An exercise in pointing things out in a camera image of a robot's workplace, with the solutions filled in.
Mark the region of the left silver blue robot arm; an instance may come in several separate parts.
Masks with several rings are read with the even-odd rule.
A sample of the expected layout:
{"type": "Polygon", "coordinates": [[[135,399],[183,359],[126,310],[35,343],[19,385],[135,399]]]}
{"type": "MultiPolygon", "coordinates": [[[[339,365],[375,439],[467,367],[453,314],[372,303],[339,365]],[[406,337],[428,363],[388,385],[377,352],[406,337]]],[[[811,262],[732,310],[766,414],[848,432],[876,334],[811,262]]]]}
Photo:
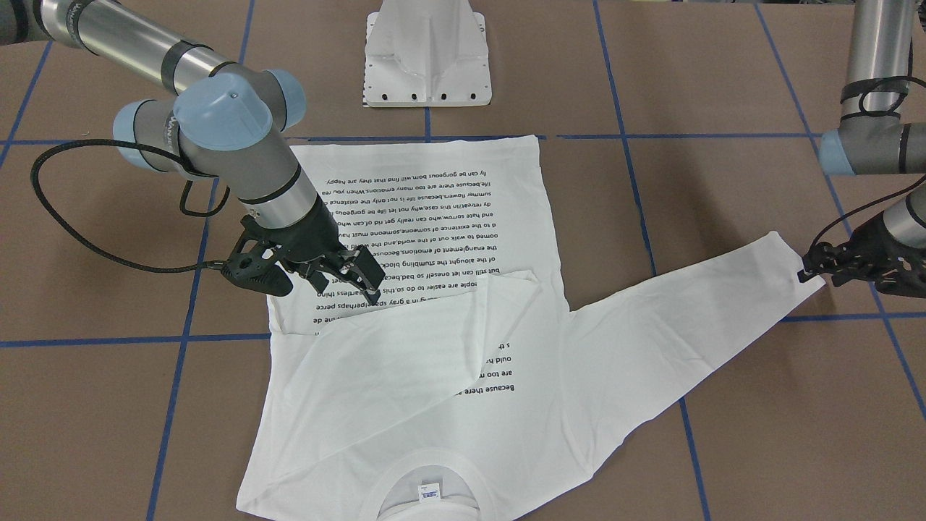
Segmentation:
{"type": "MultiPolygon", "coordinates": [[[[859,1],[837,129],[821,138],[819,162],[829,175],[924,174],[924,125],[903,123],[912,74],[914,1],[859,1]]],[[[925,294],[925,192],[917,185],[890,195],[892,205],[840,246],[814,240],[807,276],[827,273],[834,286],[871,281],[887,295],[925,294]]]]}

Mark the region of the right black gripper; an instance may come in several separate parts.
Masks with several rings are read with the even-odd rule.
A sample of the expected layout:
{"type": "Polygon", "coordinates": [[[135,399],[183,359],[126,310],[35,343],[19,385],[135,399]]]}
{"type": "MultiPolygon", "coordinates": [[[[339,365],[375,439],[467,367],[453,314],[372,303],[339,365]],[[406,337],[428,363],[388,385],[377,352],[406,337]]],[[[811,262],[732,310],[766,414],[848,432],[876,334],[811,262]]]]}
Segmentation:
{"type": "Polygon", "coordinates": [[[323,267],[340,281],[346,281],[360,290],[369,305],[376,305],[381,297],[380,285],[385,273],[367,246],[340,253],[347,248],[340,242],[339,228],[333,214],[322,198],[315,202],[308,214],[291,227],[284,229],[282,247],[288,248],[284,269],[310,279],[323,267]]]}

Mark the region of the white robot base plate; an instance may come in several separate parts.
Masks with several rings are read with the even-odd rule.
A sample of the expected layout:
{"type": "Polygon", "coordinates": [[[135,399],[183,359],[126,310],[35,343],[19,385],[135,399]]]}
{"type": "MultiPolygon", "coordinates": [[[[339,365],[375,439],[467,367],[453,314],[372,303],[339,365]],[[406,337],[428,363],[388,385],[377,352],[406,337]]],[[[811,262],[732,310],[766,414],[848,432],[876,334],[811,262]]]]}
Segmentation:
{"type": "Polygon", "coordinates": [[[485,20],[467,1],[385,1],[366,20],[368,108],[467,108],[492,99],[485,20]]]}

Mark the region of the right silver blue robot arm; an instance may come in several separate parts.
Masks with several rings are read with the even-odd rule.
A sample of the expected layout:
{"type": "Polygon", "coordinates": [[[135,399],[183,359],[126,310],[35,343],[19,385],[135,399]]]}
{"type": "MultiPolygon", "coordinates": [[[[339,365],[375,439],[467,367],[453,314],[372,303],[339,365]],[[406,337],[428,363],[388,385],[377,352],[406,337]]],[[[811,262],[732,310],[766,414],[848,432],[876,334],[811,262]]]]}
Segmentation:
{"type": "Polygon", "coordinates": [[[305,94],[292,74],[255,72],[116,1],[2,3],[3,44],[45,40],[111,59],[174,96],[125,106],[110,140],[58,145],[34,162],[30,181],[40,204],[80,244],[106,256],[51,206],[40,168],[69,149],[116,146],[137,167],[175,169],[189,182],[221,180],[226,194],[245,206],[244,231],[229,257],[202,261],[200,268],[276,297],[292,291],[291,274],[318,293],[336,279],[377,303],[383,268],[366,247],[341,244],[333,215],[282,137],[305,115],[305,94]]]}

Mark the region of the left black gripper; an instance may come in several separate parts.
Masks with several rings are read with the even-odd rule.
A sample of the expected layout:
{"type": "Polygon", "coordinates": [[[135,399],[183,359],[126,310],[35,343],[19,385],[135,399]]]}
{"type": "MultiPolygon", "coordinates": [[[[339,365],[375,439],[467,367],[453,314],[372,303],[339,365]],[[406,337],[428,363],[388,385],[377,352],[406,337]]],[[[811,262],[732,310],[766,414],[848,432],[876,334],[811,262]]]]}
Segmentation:
{"type": "Polygon", "coordinates": [[[878,292],[924,299],[924,250],[895,240],[883,217],[873,217],[854,230],[854,257],[859,264],[857,279],[872,281],[878,292]]]}

